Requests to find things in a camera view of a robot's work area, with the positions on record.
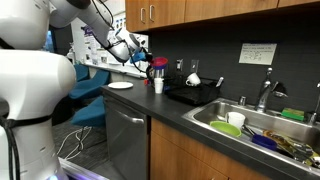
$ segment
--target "faucet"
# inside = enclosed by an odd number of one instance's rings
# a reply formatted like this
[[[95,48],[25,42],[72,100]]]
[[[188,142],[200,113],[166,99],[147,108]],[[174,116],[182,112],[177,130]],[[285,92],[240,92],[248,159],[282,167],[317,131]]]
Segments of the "faucet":
[[[267,108],[267,100],[269,94],[272,92],[276,97],[288,97],[286,95],[286,89],[282,83],[278,81],[271,83],[271,75],[272,68],[268,68],[266,79],[262,82],[260,93],[258,97],[258,101],[254,109],[258,112],[266,112]]]
[[[320,93],[319,93],[319,96],[318,96],[318,102],[317,102],[317,106],[316,106],[316,109],[314,110],[314,112],[312,113],[312,115],[309,117],[308,119],[308,122],[310,125],[313,125],[316,123],[316,120],[317,120],[317,111],[318,111],[318,108],[319,108],[319,103],[320,103]]]

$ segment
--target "chair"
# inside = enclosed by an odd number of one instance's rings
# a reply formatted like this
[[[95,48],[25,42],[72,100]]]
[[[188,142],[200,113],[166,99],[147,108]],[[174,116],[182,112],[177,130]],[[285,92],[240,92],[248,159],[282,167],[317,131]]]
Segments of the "chair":
[[[73,100],[84,100],[98,97],[101,94],[100,87],[109,82],[109,71],[98,70],[93,78],[77,82],[69,92]]]
[[[90,78],[88,66],[76,64],[74,65],[74,69],[76,70],[77,82]]]
[[[71,124],[78,126],[105,127],[105,108],[103,97],[99,96],[88,106],[77,111]]]

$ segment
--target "upper cabinet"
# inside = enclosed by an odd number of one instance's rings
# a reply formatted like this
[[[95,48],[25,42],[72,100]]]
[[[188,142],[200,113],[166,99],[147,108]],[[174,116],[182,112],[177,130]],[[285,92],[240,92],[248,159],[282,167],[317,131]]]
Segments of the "upper cabinet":
[[[320,0],[126,0],[126,23],[137,32],[312,2]]]
[[[131,32],[184,23],[185,0],[126,0]]]
[[[149,0],[126,0],[126,26],[130,32],[149,28]]]
[[[306,4],[311,2],[320,2],[320,0],[279,0],[278,7],[293,6],[293,5]]]
[[[150,28],[184,23],[185,0],[150,0]]]
[[[275,9],[277,4],[278,0],[186,0],[185,22]]]

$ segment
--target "backsplash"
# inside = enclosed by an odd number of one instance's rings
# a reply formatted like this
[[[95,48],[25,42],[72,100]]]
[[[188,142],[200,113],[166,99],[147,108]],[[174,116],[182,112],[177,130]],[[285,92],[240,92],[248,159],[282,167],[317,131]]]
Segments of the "backsplash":
[[[174,30],[154,31],[151,50],[154,56],[169,59],[169,74],[174,75],[175,60],[184,59],[183,72],[190,74],[190,62],[198,59],[200,77],[225,78],[221,97],[238,100],[247,97],[255,104],[268,67],[272,81],[280,81],[288,98],[270,94],[269,109],[284,107],[314,110],[320,93],[320,19],[313,15],[263,17],[225,23],[203,22],[201,25]],[[239,64],[243,42],[278,43],[272,65]]]

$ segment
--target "wooden cabinet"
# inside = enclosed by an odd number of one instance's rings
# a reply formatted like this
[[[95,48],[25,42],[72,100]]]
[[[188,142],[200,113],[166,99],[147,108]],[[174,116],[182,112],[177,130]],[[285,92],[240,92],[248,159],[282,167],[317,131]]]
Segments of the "wooden cabinet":
[[[126,0],[126,27],[130,32],[149,28],[149,0]]]
[[[275,9],[277,4],[278,0],[186,0],[185,22]]]
[[[126,0],[131,32],[184,23],[185,0]]]
[[[301,4],[307,4],[312,2],[320,2],[320,0],[279,0],[278,7],[301,5]]]
[[[185,0],[150,0],[150,28],[184,23]]]
[[[130,32],[240,15],[320,0],[126,0]]]
[[[151,180],[227,180],[177,145],[151,132]]]
[[[194,171],[203,175],[203,178],[198,176],[194,178]],[[246,180],[268,179],[156,119],[152,119],[151,122],[150,175],[151,180],[189,179],[189,177],[190,179],[212,179],[213,177],[215,179],[225,177]]]

